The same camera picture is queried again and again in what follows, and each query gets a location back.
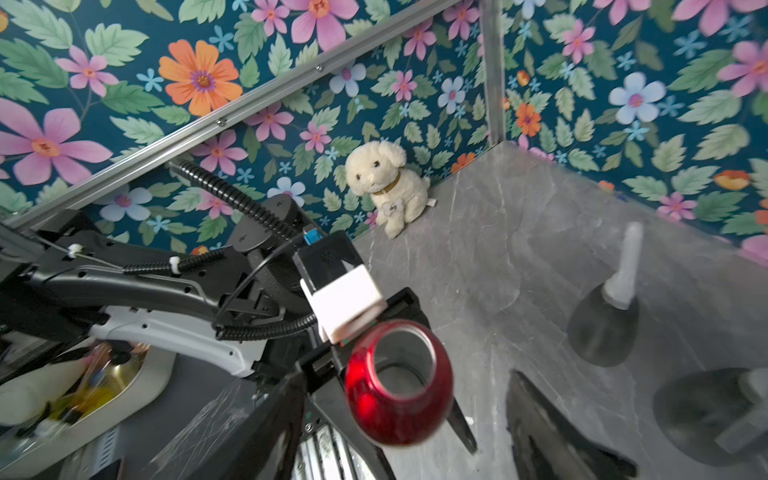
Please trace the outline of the white plastic bottle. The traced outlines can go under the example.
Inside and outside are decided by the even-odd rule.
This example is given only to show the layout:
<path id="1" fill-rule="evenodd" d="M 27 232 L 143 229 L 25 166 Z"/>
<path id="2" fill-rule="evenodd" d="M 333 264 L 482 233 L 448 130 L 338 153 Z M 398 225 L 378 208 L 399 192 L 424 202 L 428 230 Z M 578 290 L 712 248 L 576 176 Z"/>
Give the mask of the white plastic bottle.
<path id="1" fill-rule="evenodd" d="M 1 425 L 16 426 L 37 418 L 72 387 L 91 361 L 85 358 L 48 364 L 1 385 Z"/>

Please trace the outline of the white spray nozzle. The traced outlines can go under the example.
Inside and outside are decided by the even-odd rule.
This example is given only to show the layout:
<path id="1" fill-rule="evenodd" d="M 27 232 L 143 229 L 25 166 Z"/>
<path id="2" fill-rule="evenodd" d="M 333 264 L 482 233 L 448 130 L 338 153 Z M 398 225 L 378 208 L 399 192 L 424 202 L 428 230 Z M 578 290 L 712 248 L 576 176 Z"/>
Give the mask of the white spray nozzle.
<path id="1" fill-rule="evenodd" d="M 745 453 L 767 442 L 767 368 L 741 373 L 737 387 L 746 401 L 746 409 L 715 439 L 728 454 Z"/>
<path id="2" fill-rule="evenodd" d="M 636 297 L 636 278 L 639 269 L 643 225 L 630 222 L 627 225 L 617 271 L 603 284 L 602 294 L 614 308 L 628 310 Z"/>

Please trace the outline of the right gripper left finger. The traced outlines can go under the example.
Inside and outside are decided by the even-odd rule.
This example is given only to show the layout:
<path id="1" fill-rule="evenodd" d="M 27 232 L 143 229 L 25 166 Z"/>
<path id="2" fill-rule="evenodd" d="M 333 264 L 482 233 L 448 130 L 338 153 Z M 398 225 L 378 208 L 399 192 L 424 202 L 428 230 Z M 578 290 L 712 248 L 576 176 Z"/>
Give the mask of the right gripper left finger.
<path id="1" fill-rule="evenodd" d="M 286 377 L 197 468 L 199 479 L 290 479 L 303 431 L 307 380 Z"/>

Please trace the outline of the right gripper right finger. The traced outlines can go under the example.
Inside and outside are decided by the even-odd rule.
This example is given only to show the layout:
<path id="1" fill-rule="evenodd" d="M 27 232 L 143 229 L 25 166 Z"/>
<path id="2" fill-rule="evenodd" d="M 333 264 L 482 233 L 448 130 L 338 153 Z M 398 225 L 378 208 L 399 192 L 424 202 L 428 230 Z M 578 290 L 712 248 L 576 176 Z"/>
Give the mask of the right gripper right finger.
<path id="1" fill-rule="evenodd" d="M 521 371 L 506 394 L 508 430 L 520 479 L 635 479 L 638 465 L 584 436 Z"/>

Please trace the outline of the white plush teddy bear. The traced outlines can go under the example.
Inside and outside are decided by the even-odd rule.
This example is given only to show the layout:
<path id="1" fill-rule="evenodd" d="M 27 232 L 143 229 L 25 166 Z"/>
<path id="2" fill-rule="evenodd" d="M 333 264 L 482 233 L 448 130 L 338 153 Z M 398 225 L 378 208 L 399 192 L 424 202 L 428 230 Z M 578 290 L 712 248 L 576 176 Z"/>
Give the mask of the white plush teddy bear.
<path id="1" fill-rule="evenodd" d="M 406 161 L 403 147 L 371 141 L 355 148 L 345 162 L 349 189 L 357 196 L 370 196 L 378 211 L 376 224 L 390 239 L 437 203 L 429 195 L 430 179 L 407 169 Z"/>

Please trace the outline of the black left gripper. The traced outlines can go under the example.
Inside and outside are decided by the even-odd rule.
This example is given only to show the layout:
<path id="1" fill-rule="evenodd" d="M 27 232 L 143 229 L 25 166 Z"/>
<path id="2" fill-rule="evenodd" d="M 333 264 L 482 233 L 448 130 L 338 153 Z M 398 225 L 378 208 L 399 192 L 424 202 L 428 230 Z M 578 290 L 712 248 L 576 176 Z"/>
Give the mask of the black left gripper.
<path id="1" fill-rule="evenodd" d="M 369 467 L 375 479 L 395 480 L 394 471 L 384 451 L 375 445 L 360 429 L 347 404 L 345 386 L 348 363 L 357 344 L 374 327 L 395 320 L 408 320 L 431 328 L 428 317 L 422 311 L 419 297 L 409 288 L 403 288 L 387 299 L 387 308 L 362 332 L 339 344 L 319 342 L 319 327 L 307 330 L 314 347 L 300 354 L 296 370 L 306 376 L 307 391 L 311 403 L 320 416 L 338 432 Z M 450 407 L 446 421 L 466 450 L 474 455 L 478 451 L 477 440 L 456 399 Z"/>

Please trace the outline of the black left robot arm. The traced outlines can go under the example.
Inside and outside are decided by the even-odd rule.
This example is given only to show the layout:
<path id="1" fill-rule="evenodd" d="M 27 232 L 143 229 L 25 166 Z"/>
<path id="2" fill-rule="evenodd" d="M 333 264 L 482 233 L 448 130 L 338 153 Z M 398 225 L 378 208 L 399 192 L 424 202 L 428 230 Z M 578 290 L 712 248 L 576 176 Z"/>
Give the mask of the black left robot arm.
<path id="1" fill-rule="evenodd" d="M 349 238 L 286 196 L 260 203 L 199 166 L 171 168 L 240 212 L 230 246 L 201 255 L 125 244 L 79 211 L 35 231 L 1 229 L 1 324 L 55 342 L 143 343 L 267 387 L 195 479 L 289 479 L 309 413 L 377 479 L 385 447 L 448 424 L 478 445 L 454 397 L 448 354 L 418 297 L 385 297 Z"/>

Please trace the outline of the aluminium frame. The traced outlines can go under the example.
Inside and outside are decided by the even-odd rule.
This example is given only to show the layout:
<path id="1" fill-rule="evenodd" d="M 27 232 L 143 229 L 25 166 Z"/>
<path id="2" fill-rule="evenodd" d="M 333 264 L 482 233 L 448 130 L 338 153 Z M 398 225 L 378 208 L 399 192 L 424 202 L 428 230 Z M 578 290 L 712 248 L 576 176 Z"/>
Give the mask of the aluminium frame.
<path id="1" fill-rule="evenodd" d="M 69 188 L 62 196 L 43 205 L 34 206 L 25 213 L 14 213 L 2 219 L 1 224 L 11 229 L 36 229 L 61 210 L 85 207 L 455 4 L 454 1 L 418 1 L 389 19 L 374 25 L 367 32 L 346 41 L 331 52 L 320 54 L 265 85 L 243 94 L 239 99 L 202 119 L 96 173 L 83 183 Z M 504 73 L 502 3 L 480 1 L 478 6 L 481 33 L 484 35 L 485 71 L 488 75 L 484 87 L 487 102 L 488 144 L 490 148 L 494 148 L 505 141 L 501 93 Z"/>

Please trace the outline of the grey translucent spray bottle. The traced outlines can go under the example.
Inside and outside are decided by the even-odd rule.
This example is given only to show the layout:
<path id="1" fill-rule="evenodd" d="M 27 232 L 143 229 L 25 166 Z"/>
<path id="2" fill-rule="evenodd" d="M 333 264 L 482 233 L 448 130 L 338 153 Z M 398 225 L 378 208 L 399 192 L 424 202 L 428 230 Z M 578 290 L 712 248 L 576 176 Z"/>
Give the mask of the grey translucent spray bottle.
<path id="1" fill-rule="evenodd" d="M 603 285 L 599 285 L 574 310 L 567 325 L 567 339 L 586 362 L 599 367 L 618 366 L 635 346 L 639 318 L 637 297 L 621 309 L 609 301 Z"/>

